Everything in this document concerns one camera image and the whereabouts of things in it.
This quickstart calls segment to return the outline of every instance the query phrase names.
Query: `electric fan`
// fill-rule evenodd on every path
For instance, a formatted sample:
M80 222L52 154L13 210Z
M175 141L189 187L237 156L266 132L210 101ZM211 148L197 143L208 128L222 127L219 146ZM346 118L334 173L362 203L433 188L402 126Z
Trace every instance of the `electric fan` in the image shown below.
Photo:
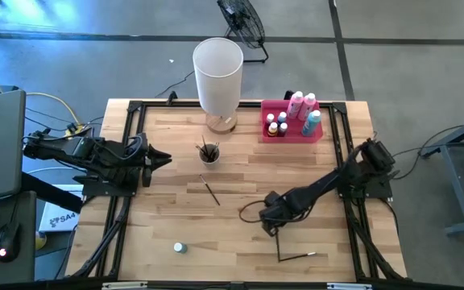
M244 60L246 63L264 63L268 59L264 48L264 28L261 19L248 0L217 0L217 5L222 10L229 28L226 37L231 32L235 33L249 48L262 48L266 58L262 60Z

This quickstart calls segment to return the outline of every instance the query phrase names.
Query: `gray floor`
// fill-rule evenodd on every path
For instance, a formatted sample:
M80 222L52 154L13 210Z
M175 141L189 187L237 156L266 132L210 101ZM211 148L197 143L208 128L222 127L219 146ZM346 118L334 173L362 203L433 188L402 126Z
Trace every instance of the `gray floor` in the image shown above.
M5 1L0 30L127 35L221 35L226 24L206 0ZM267 36L331 37L326 0L251 0ZM464 1L337 0L345 37L464 39ZM153 97L191 72L197 43L0 39L0 83L62 97L87 121L103 115L112 97ZM267 43L270 60L243 71L243 98L280 98L286 89L313 91L321 100L344 100L336 45ZM259 51L245 48L246 56ZM375 129L391 152L420 146L436 132L464 123L464 46L346 45L356 100L368 101ZM176 87L196 97L194 77ZM27 99L31 108L69 118L56 102ZM33 113L30 118L62 127ZM26 124L26 132L40 129ZM406 170L414 154L398 157ZM25 160L23 170L57 166ZM72 183L69 171L42 172L52 183ZM464 235L448 238L446 226L462 215L438 156L421 161L392 182L400 241L409 277L464 285ZM67 237L52 237L51 251ZM37 259L36 279L51 279L63 251Z

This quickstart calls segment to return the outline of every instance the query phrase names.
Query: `wooden table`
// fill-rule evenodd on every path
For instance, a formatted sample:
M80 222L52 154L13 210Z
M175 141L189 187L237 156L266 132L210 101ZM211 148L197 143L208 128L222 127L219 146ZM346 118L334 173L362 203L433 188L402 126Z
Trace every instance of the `wooden table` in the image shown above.
M128 102L109 100L101 136L121 141ZM368 105L348 101L346 106L356 146L373 135ZM327 112L322 112L324 136L315 144L261 143L259 109L239 108L238 125L229 135L210 132L200 108L150 108L146 116L148 142L172 154L173 162L155 171L151 187L138 188L132 200L120 280L354 281L345 212L335 191L318 200L308 219L280 230L283 257L317 252L315 256L277 263L275 240L259 223L238 218L245 204L262 200L271 190L285 193L310 184L337 166ZM198 159L194 146L202 135L207 142L220 142L222 156L214 170ZM222 206L216 205L199 174ZM108 197L98 197L81 211L67 273L79 269L100 242L108 204ZM391 212L378 200L367 201L366 207L375 245L405 276ZM257 218L261 208L251 206L244 217ZM188 252L176 253L175 242L186 243ZM368 273L364 247L359 251ZM111 245L107 269L113 253Z

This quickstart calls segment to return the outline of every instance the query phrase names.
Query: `pink bottle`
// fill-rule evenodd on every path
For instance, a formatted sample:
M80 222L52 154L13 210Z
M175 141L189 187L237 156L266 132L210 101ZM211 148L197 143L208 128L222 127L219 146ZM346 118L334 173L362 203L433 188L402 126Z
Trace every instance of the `pink bottle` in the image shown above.
M310 93L304 98L304 103L300 108L300 113L298 113L298 119L301 121L307 120L309 113L313 111L314 104L316 104L316 96L314 93Z
M296 118L298 112L300 112L300 107L304 102L304 94L301 91L294 93L291 96L291 101L289 101L288 106L288 118Z

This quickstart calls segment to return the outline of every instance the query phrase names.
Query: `lamp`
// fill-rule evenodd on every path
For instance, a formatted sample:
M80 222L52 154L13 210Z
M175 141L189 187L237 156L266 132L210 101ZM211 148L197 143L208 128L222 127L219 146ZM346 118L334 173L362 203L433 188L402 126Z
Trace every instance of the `lamp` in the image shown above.
M228 39L207 39L194 49L198 98L207 114L207 127L214 133L229 133L238 121L242 61L241 48Z

